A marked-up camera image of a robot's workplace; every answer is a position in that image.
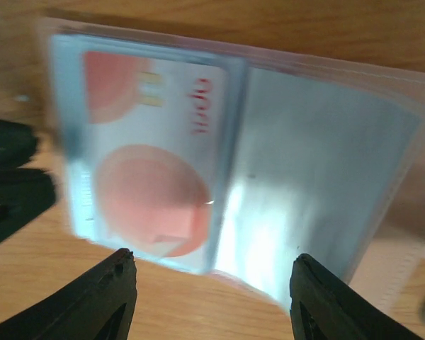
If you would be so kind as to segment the pink leather card holder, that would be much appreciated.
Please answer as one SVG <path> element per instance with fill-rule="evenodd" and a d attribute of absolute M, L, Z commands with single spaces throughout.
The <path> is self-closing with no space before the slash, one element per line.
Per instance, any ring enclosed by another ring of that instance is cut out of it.
<path fill-rule="evenodd" d="M 212 275 L 288 309 L 295 259 L 312 255 L 387 312 L 421 243 L 384 221 L 425 137 L 425 73 L 58 17 L 38 23 L 68 227 L 177 271 Z M 84 54 L 216 66 L 227 75 L 208 236 L 157 256 L 102 234 Z"/>

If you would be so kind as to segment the red and white card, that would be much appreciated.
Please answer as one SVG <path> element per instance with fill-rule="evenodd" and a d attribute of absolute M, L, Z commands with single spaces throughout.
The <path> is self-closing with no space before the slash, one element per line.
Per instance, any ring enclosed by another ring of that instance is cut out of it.
<path fill-rule="evenodd" d="M 198 250 L 213 203 L 225 71 L 92 51 L 84 68 L 102 234 L 157 256 Z"/>

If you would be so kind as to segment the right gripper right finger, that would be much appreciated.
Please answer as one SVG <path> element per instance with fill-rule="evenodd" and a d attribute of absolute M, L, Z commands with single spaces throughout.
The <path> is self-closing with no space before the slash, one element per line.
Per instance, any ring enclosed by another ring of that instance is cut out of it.
<path fill-rule="evenodd" d="M 290 296 L 295 340 L 420 338 L 373 307 L 309 254 L 294 261 Z"/>

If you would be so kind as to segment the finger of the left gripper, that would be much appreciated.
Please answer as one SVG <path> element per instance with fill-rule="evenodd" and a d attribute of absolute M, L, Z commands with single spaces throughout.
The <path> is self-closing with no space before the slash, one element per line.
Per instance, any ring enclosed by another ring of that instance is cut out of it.
<path fill-rule="evenodd" d="M 38 142 L 31 126 L 0 120 L 0 169 L 13 169 L 29 162 Z"/>
<path fill-rule="evenodd" d="M 0 243 L 55 202 L 52 177 L 42 169 L 0 170 Z"/>

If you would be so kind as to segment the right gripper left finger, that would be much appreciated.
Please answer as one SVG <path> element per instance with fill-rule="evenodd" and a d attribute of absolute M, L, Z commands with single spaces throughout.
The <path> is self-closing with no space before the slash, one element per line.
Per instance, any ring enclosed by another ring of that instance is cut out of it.
<path fill-rule="evenodd" d="M 0 323 L 0 339 L 126 339 L 137 301 L 133 253 L 119 249 Z"/>

